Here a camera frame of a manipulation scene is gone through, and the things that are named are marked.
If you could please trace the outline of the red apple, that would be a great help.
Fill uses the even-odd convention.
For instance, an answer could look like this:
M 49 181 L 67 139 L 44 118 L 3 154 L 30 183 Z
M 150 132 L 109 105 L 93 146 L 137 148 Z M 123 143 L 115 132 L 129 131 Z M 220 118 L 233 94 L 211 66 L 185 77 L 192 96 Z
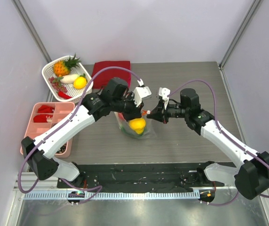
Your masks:
M 120 120 L 124 120 L 124 119 L 125 119 L 122 113 L 118 113 L 118 118 L 119 118 Z

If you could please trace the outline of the yellow mango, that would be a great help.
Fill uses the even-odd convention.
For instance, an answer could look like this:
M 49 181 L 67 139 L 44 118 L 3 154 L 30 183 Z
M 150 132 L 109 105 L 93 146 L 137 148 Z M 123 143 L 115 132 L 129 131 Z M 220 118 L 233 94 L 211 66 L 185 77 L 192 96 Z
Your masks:
M 142 134 L 146 127 L 146 120 L 144 118 L 137 118 L 129 121 L 129 127 L 132 129 L 136 134 Z

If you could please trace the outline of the clear zip bag orange zipper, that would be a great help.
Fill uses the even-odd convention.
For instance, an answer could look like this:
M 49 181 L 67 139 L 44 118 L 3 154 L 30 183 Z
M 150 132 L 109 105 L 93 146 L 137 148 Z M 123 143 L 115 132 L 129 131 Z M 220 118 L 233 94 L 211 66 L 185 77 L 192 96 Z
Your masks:
M 120 130 L 127 136 L 136 139 L 150 139 L 155 138 L 156 133 L 152 127 L 151 119 L 147 119 L 149 110 L 142 110 L 142 117 L 127 121 L 124 119 L 122 113 L 115 112 L 116 119 Z

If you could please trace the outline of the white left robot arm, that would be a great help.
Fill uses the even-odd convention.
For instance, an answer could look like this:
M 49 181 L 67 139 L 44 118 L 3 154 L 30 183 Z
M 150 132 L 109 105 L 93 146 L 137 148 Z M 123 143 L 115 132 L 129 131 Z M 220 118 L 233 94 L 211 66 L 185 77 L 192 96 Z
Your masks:
M 142 100 L 149 95 L 150 90 L 142 81 L 130 92 L 123 79 L 111 79 L 100 93 L 85 95 L 80 105 L 51 129 L 34 139 L 25 137 L 21 145 L 26 162 L 39 180 L 56 176 L 67 180 L 72 187 L 81 187 L 84 176 L 76 164 L 57 160 L 56 152 L 81 130 L 110 112 L 122 113 L 127 121 L 141 118 Z

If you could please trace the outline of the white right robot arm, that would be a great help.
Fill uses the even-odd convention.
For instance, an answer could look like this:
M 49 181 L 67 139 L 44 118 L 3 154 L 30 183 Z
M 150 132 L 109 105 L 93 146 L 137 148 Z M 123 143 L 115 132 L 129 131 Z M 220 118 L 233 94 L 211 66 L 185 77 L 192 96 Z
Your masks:
M 233 167 L 209 161 L 198 169 L 197 182 L 202 186 L 212 181 L 234 186 L 241 195 L 252 200 L 269 188 L 269 153 L 259 153 L 246 146 L 223 126 L 215 117 L 201 108 L 199 96 L 194 89 L 180 91 L 180 101 L 170 103 L 170 90 L 160 88 L 158 105 L 147 115 L 164 124 L 170 118 L 184 119 L 186 125 L 198 135 L 212 142 L 225 153 Z

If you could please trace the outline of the folded red cloth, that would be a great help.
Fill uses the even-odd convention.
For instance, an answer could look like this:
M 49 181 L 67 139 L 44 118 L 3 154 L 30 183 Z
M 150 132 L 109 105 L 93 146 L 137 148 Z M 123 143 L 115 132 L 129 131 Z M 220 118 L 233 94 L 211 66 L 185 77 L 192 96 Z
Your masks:
M 122 68 L 126 68 L 128 70 L 131 69 L 130 61 L 101 61 L 96 62 L 93 67 L 92 78 L 102 69 L 110 66 L 118 66 Z M 131 85 L 131 74 L 120 70 L 120 69 L 109 69 L 105 72 L 102 72 L 96 79 L 94 79 L 93 89 L 101 89 L 104 88 L 110 79 L 118 77 L 125 80 L 128 83 L 128 87 Z

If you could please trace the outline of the yellow lemon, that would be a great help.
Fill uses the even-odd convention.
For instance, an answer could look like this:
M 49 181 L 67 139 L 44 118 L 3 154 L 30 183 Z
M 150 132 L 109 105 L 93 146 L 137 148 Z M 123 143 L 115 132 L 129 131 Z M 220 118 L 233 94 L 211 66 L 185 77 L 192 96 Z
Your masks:
M 83 89 L 87 85 L 85 77 L 79 76 L 73 83 L 75 89 Z

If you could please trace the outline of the white radish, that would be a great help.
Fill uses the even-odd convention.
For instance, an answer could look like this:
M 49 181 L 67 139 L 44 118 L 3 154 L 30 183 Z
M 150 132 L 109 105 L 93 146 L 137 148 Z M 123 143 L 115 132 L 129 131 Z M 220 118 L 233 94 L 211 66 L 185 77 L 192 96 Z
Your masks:
M 69 74 L 62 77 L 59 77 L 59 80 L 62 84 L 73 84 L 74 81 L 79 77 L 78 74 Z

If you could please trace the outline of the white perforated basket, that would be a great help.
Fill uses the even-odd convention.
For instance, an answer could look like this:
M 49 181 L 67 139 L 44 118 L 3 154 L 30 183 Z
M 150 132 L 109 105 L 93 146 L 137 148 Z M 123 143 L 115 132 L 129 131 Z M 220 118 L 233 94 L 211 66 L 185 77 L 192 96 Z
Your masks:
M 63 56 L 47 65 L 41 71 L 54 98 L 59 102 L 79 102 L 83 91 L 91 93 L 92 78 L 79 57 Z

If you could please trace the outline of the red chili pepper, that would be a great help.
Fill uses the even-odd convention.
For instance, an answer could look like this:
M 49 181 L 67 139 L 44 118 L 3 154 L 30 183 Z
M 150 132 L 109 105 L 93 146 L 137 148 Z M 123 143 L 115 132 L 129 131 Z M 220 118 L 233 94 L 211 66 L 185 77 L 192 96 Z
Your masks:
M 71 99 L 71 96 L 67 95 L 66 93 L 64 93 L 62 91 L 59 91 L 57 94 L 58 94 L 58 96 L 60 98 L 63 98 L 63 99 Z

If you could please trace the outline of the red grape bunch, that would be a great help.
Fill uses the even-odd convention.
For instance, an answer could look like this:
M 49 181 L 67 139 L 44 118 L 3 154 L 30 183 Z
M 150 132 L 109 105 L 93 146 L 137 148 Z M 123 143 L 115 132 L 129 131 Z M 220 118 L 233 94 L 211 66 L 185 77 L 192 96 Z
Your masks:
M 48 80 L 51 84 L 51 86 L 57 91 L 57 92 L 67 92 L 67 88 L 64 86 L 63 83 L 61 83 L 61 77 L 50 77 Z

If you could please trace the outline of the toy pineapple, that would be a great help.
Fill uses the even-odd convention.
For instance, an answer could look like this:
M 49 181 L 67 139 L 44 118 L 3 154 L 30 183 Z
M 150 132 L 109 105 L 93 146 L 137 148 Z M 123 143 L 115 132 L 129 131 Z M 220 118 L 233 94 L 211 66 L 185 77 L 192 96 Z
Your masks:
M 57 77 L 69 75 L 72 68 L 79 67 L 79 63 L 81 63 L 80 58 L 77 58 L 74 54 L 73 57 L 70 56 L 68 59 L 57 61 L 53 65 L 53 72 Z

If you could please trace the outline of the pink divided organizer box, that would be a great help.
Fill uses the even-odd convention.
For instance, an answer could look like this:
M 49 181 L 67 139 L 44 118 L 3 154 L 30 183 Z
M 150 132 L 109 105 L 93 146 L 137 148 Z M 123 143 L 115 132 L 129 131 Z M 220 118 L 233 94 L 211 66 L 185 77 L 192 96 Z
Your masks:
M 33 118 L 37 113 L 37 110 L 42 105 L 49 105 L 55 108 L 53 119 L 51 123 L 34 123 Z M 46 133 L 50 128 L 64 119 L 75 108 L 75 104 L 72 102 L 39 102 L 36 103 L 32 109 L 31 117 L 28 122 L 28 126 L 25 132 L 25 137 L 34 139 L 35 137 Z

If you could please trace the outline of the red cloth in organizer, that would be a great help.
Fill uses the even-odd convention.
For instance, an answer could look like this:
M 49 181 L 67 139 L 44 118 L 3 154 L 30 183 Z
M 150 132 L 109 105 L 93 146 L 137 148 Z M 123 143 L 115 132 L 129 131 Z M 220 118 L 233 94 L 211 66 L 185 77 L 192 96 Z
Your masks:
M 55 108 L 49 105 L 42 105 L 38 108 L 33 118 L 34 123 L 51 123 Z

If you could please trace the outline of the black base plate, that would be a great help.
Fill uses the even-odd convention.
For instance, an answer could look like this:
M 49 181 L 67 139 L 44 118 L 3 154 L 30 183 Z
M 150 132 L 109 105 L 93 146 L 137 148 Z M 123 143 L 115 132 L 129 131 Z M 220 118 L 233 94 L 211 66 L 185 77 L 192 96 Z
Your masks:
M 93 164 L 80 165 L 84 187 L 102 185 L 103 193 L 181 193 L 194 187 L 223 187 L 202 178 L 202 163 Z

